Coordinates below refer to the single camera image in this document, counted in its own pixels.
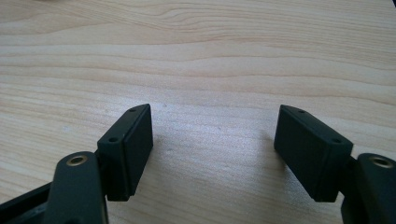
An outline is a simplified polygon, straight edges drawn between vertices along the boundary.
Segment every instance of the wooden table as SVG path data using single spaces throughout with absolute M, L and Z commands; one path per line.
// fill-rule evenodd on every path
M 396 159 L 391 0 L 1 0 L 0 22 L 0 203 L 145 103 L 154 148 L 111 223 L 341 223 L 274 152 L 281 104 Z

